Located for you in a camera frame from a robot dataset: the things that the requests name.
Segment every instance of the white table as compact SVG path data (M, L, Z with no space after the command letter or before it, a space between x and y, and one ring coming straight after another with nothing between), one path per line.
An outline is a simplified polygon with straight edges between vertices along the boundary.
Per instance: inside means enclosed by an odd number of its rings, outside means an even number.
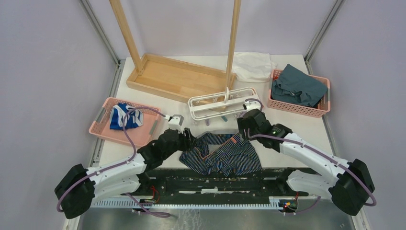
M187 61L203 66L208 66L216 69L226 69L227 56L186 56L186 57L170 57L177 60ZM287 64L300 69L307 73L305 62L302 55L271 55L272 62L277 64L277 69L284 69ZM221 118L210 119L210 126L206 126L204 121L198 122L194 125L193 120L190 117L190 112L185 103L174 101L171 99L159 97L146 92L130 89L125 81L134 69L134 64L131 58L127 58L125 61L123 74L121 76L120 84L118 87L117 98L130 100L142 104L148 104L161 108L164 114L174 115L181 114L185 117L183 122L184 127L189 127L194 136L199 134L219 129L235 129L237 130L237 121L233 116L228 116L227 122L224 122ZM266 83L244 83L235 81L233 89L252 87L254 88L259 98L264 104L267 103L267 95L269 90L269 82ZM307 142L317 146L321 150L324 150L328 154L332 154L331 146L328 141L327 132L321 118L313 118L304 115L293 114L289 112L279 111L265 107L265 115L271 124L281 123L293 130L300 137ZM155 131L154 138L157 138L168 128L168 123L165 120L161 121L161 124ZM251 142L255 147L259 159L263 168L285 168L293 167L300 168L306 167L301 162L283 154L277 153L272 149L266 149L257 141ZM102 147L101 158L99 165L104 165L133 153L133 149L130 146L117 144L110 141L105 141ZM187 168L179 161L181 152L178 151L172 154L164 163L161 168Z

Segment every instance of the wall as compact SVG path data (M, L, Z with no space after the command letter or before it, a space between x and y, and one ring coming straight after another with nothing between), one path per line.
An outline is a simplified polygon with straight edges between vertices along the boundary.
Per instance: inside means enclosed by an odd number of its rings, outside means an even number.
M90 0L120 59L129 57L108 1ZM121 0L140 55L226 55L233 0ZM236 52L305 54L333 0L242 0Z
M311 62L331 80L327 114L339 153L359 158L375 183L372 228L404 229L406 2L348 0Z
M77 0L1 1L0 31L0 229L61 229L53 190L88 164L115 65Z

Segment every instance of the dark blue striped cloth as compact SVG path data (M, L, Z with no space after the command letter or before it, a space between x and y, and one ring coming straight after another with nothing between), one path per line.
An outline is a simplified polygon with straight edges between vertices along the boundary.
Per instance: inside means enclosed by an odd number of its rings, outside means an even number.
M221 146L209 152L209 145ZM243 175L262 169L254 147L248 140L240 139L238 133L222 135L206 133L198 138L194 149L181 154L179 161L203 175L209 175L211 172L222 173L225 176L231 173Z

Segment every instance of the wooden post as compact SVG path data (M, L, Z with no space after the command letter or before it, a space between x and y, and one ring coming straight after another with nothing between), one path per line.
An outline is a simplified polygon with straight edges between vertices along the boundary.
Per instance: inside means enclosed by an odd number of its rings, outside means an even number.
M121 5L120 0L110 0L110 4L112 6L115 18L117 19L121 33L123 34L125 43L127 44L128 51L133 59L135 70L137 71L138 75L142 75L144 72L144 67L141 64L141 59L139 57L137 47L135 46L133 35L131 34L127 19L125 18L123 6Z
M226 88L231 79L231 67L233 66L234 48L236 46L236 36L238 27L238 17L240 15L241 0L234 0L233 21L231 23L230 45L228 47L228 59L226 69Z

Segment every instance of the plastic basket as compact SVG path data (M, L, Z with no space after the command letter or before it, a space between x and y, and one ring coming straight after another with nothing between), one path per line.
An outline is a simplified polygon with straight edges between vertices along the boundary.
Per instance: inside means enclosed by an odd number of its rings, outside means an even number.
M280 70L280 69L272 70L272 73L271 73L272 81L278 79L278 77L281 73L282 73L282 70ZM273 100L273 99L271 99L271 87L269 89L267 106L269 108L279 109L279 110L283 110L283 111L287 111L287 112L292 112L292 113L302 114L302 115L312 116L312 117L321 117L322 115L329 112L330 111L330 81L327 78L322 78L322 77L317 77L317 76L312 76L312 75L309 75L309 76L320 81L321 83L323 83L327 86L327 93L324 94L324 96L321 98L321 101L317 105L317 109L302 106L302 105L296 105L296 104Z
M160 111L160 109L149 105L134 103L113 97L109 97L106 99L98 117L91 124L89 132L104 140L109 140L124 145L131 145L127 137L124 135L123 131L110 129L110 113L112 112L113 106L118 103L127 103L128 105L134 107L148 106L158 111ZM152 138L152 135L154 134L155 128L157 127L161 119L161 116L154 113L153 111L150 111L148 109L141 109L141 111L144 114L143 125L127 130L128 135L135 143L137 148L148 144L148 142Z

